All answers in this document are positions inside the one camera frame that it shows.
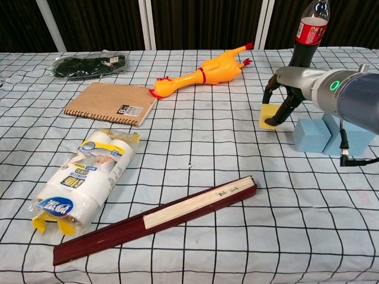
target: notebook label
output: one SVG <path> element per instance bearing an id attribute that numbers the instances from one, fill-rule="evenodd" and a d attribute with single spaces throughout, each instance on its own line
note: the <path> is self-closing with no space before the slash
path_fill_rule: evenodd
<path id="1" fill-rule="evenodd" d="M 121 108 L 117 111 L 117 114 L 129 115 L 131 117 L 138 117 L 142 112 L 143 108 L 138 106 L 131 105 L 122 105 Z"/>

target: yellow sponge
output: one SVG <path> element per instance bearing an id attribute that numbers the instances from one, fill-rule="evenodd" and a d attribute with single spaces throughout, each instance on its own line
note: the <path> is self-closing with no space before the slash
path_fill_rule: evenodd
<path id="1" fill-rule="evenodd" d="M 259 127 L 270 130 L 277 129 L 276 126 L 271 126 L 265 123 L 265 120 L 273 117 L 277 113 L 279 107 L 280 105 L 262 104 L 261 116 L 259 117 Z"/>

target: black cable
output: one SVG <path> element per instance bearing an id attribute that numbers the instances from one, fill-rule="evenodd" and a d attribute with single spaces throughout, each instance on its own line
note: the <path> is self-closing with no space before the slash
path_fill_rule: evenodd
<path id="1" fill-rule="evenodd" d="M 339 132 L 341 134 L 341 157 L 340 157 L 340 166 L 341 167 L 358 167 L 366 166 L 368 164 L 373 164 L 379 162 L 379 157 L 372 160 L 349 160 L 349 141 L 346 130 L 343 128 L 343 119 L 340 120 Z"/>

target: black curtain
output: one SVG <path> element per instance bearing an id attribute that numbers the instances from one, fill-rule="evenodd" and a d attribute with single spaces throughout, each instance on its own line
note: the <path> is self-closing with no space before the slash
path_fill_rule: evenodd
<path id="1" fill-rule="evenodd" d="M 311 0 L 276 0 L 265 49 L 293 48 L 301 15 Z M 379 48 L 378 0 L 330 0 L 321 46 Z"/>
<path id="2" fill-rule="evenodd" d="M 48 0 L 68 51 L 144 50 L 138 0 Z"/>
<path id="3" fill-rule="evenodd" d="M 156 48 L 233 49 L 254 42 L 262 0 L 152 0 Z"/>
<path id="4" fill-rule="evenodd" d="M 0 52 L 57 51 L 36 1 L 0 0 Z"/>

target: red bottle label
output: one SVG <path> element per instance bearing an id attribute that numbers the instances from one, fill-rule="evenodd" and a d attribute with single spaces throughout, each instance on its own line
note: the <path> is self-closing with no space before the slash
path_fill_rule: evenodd
<path id="1" fill-rule="evenodd" d="M 296 34 L 296 41 L 308 46 L 320 44 L 325 33 L 327 21 L 320 18 L 303 18 Z"/>

